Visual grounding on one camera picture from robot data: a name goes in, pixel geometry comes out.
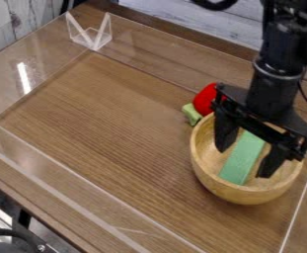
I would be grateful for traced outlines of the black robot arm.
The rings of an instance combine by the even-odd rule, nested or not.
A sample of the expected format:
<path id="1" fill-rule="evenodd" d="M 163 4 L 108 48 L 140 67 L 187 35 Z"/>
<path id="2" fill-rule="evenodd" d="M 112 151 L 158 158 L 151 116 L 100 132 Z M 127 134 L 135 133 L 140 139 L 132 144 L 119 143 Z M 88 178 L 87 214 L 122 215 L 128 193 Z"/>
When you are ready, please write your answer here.
<path id="1" fill-rule="evenodd" d="M 240 129 L 270 144 L 256 170 L 268 178 L 284 161 L 301 161 L 307 152 L 307 122 L 294 109 L 307 70 L 307 0 L 262 0 L 262 6 L 262 46 L 250 87 L 218 84 L 211 107 L 219 151 L 234 144 Z"/>

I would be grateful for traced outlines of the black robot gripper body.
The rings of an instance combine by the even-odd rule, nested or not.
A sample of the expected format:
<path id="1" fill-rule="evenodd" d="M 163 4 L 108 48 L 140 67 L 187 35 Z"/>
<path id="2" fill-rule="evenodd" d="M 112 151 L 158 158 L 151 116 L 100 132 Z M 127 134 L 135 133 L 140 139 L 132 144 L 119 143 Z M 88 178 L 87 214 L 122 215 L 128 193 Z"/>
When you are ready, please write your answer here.
<path id="1" fill-rule="evenodd" d="M 307 122 L 298 116 L 294 100 L 302 88 L 305 70 L 271 72 L 255 69 L 248 89 L 226 83 L 216 84 L 211 108 L 222 109 L 239 125 L 268 144 L 291 149 L 293 160 L 301 161 L 307 152 Z"/>

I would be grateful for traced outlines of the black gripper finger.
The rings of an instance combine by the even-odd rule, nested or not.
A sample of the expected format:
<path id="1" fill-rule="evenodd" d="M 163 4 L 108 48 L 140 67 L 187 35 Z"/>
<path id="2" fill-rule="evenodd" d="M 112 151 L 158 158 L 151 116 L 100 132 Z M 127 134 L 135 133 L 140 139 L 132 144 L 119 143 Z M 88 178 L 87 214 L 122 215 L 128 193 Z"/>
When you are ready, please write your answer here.
<path id="1" fill-rule="evenodd" d="M 282 164 L 291 160 L 291 149 L 283 144 L 271 144 L 268 153 L 259 163 L 256 177 L 268 179 Z"/>
<path id="2" fill-rule="evenodd" d="M 216 149 L 224 152 L 236 140 L 239 125 L 236 120 L 222 109 L 215 111 L 214 132 Z"/>

